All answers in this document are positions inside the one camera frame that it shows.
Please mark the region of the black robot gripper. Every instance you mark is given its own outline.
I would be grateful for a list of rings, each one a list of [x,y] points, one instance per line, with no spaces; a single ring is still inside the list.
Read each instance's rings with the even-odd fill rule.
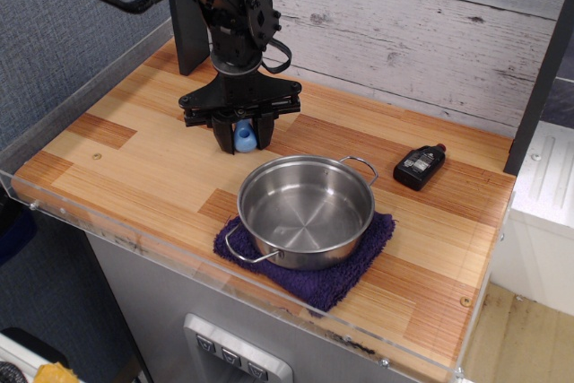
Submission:
[[[218,73],[206,86],[182,96],[178,104],[187,126],[213,129],[221,150],[235,153],[233,124],[253,119],[257,149],[272,142],[275,120],[300,111],[300,83],[254,72],[241,76]]]

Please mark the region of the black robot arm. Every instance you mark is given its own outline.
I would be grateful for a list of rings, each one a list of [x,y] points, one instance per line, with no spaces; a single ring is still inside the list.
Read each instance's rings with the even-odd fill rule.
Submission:
[[[250,120],[257,148],[272,140],[275,120],[300,111],[301,86],[278,78],[290,66],[291,50],[275,38],[281,14],[273,0],[193,0],[211,36],[211,61],[216,77],[206,86],[179,99],[187,126],[213,130],[220,148],[236,151],[233,127]],[[263,54],[273,47],[287,61],[271,67]]]

